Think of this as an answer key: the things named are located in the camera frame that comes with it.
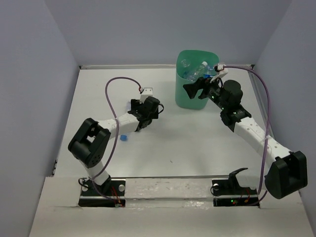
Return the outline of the clear bottle white cap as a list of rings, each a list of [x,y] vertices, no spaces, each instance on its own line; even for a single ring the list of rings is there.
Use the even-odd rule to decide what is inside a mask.
[[[183,75],[183,79],[189,80],[191,82],[195,82],[198,78],[204,75],[204,72],[207,67],[208,67],[208,63],[203,61],[195,69],[185,73]]]

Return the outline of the small blue-label bottle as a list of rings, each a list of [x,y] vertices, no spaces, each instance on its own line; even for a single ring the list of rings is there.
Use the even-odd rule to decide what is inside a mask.
[[[205,67],[205,70],[203,72],[203,77],[204,78],[206,78],[206,79],[207,78],[212,78],[215,75],[216,75],[216,72],[215,72],[213,67],[211,67],[211,66],[206,66]]]

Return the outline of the white-cap blue-label drink bottle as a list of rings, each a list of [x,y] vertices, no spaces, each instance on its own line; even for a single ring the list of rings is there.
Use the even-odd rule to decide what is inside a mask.
[[[191,69],[191,61],[188,59],[183,59],[180,62],[180,66],[181,66],[181,77],[185,78]]]

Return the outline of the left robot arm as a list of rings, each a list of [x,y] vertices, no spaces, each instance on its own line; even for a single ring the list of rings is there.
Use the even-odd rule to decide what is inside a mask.
[[[87,118],[68,144],[69,152],[80,161],[92,181],[92,189],[105,195],[111,186],[111,176],[104,170],[101,160],[108,142],[118,141],[120,135],[138,132],[158,119],[160,101],[152,96],[143,102],[131,100],[131,110],[124,115],[103,121]]]

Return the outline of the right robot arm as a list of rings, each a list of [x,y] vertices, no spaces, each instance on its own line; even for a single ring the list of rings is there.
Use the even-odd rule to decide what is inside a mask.
[[[241,105],[243,91],[235,80],[199,78],[183,85],[190,99],[201,92],[199,99],[208,98],[220,109],[225,126],[246,141],[256,153],[262,156],[263,170],[259,178],[250,181],[234,177],[227,181],[228,190],[238,194],[245,187],[266,190],[274,198],[281,199],[308,184],[307,158],[301,152],[293,152],[268,135],[252,115]]]

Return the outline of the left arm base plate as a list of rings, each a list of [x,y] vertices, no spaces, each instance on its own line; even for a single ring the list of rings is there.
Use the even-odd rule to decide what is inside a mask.
[[[112,179],[110,187],[104,195],[100,195],[88,178],[79,178],[81,187],[79,202],[80,207],[125,207],[125,179]]]

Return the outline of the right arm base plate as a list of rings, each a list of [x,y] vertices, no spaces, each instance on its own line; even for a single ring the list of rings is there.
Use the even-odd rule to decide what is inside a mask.
[[[259,206],[256,189],[242,187],[237,181],[237,174],[244,170],[247,168],[232,171],[226,179],[212,180],[210,192],[214,207]]]

